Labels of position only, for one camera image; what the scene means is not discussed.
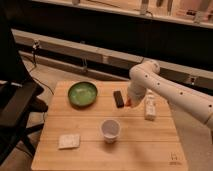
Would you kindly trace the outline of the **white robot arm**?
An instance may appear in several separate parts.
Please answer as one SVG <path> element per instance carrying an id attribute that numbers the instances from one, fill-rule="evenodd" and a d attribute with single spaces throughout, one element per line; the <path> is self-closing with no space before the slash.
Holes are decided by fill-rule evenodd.
<path id="1" fill-rule="evenodd" d="M 190 113 L 213 131 L 213 96 L 182 86 L 159 76 L 160 65 L 148 60 L 129 71 L 127 105 L 136 107 L 150 89 Z"/>

